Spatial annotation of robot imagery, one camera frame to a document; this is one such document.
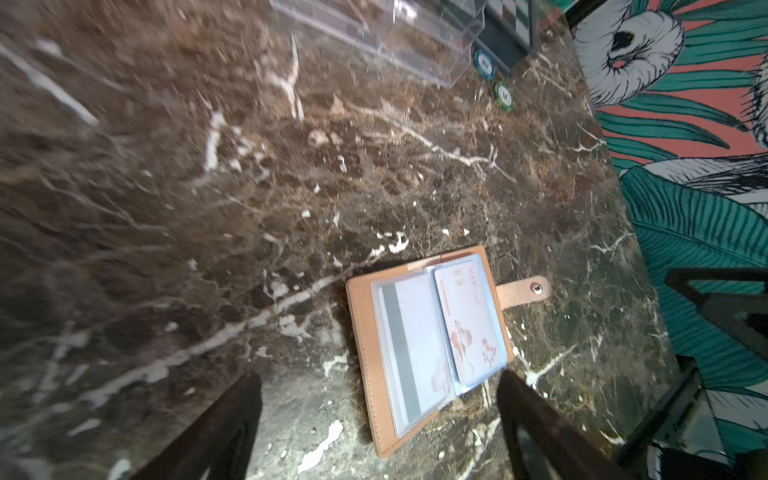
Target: leather cover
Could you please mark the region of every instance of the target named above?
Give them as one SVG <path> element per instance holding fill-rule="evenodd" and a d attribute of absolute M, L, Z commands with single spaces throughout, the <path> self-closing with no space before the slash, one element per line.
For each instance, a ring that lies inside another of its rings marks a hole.
<path fill-rule="evenodd" d="M 502 337 L 507 349 L 507 359 L 511 362 L 515 358 L 515 354 L 512 352 L 512 343 L 509 339 L 507 326 L 504 323 L 504 313 L 496 293 L 495 283 L 491 275 L 491 267 L 488 265 L 488 257 L 485 255 L 485 248 L 482 245 L 417 260 L 380 272 L 369 273 L 368 275 L 356 276 L 346 283 L 346 294 L 349 297 L 349 306 L 352 311 L 352 325 L 357 341 L 357 353 L 360 358 L 360 369 L 362 370 L 363 388 L 366 392 L 366 404 L 373 433 L 373 443 L 376 447 L 376 453 L 381 458 L 389 457 L 399 446 L 407 442 L 419 430 L 424 428 L 424 425 L 433 420 L 439 412 L 431 414 L 401 439 L 397 438 L 395 424 L 392 420 L 392 412 L 389 409 L 389 398 L 387 397 L 386 380 L 384 378 L 384 363 L 382 361 L 381 348 L 379 347 L 379 332 L 376 329 L 376 318 L 373 312 L 371 282 L 423 270 L 428 265 L 455 260 L 472 255 L 473 253 L 477 253 L 482 259 L 485 275 L 488 277 L 488 284 L 491 286 L 493 303 L 496 305 L 496 315 L 502 327 Z"/>

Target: marble countertop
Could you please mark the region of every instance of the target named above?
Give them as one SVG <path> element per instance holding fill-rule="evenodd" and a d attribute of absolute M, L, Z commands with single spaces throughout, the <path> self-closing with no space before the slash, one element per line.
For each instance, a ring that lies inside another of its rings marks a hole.
<path fill-rule="evenodd" d="M 515 68 L 504 114 L 471 72 L 426 84 L 261 0 L 13 5 L 4 457 L 134 471 L 254 371 L 251 478 L 297 477 L 336 422 L 301 478 L 511 478 L 498 377 L 378 459 L 344 291 L 475 244 L 497 283 L 551 281 L 505 312 L 510 368 L 602 452 L 667 390 L 674 356 L 563 25 Z"/>

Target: clear plastic box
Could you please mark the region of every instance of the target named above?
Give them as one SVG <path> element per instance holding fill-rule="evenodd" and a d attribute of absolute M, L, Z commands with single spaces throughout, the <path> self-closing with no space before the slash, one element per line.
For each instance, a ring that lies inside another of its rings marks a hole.
<path fill-rule="evenodd" d="M 270 5 L 445 87 L 472 64 L 472 45 L 485 28 L 484 3 L 475 0 L 270 0 Z M 452 12 L 457 8 L 461 15 Z"/>

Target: tropical print wallpaper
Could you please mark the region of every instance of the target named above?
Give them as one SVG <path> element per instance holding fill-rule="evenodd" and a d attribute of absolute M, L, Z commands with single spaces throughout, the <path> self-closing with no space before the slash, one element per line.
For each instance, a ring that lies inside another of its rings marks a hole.
<path fill-rule="evenodd" d="M 766 448 L 768 363 L 664 279 L 768 266 L 768 0 L 607 0 L 574 39 L 670 341 L 708 388 L 720 460 Z"/>

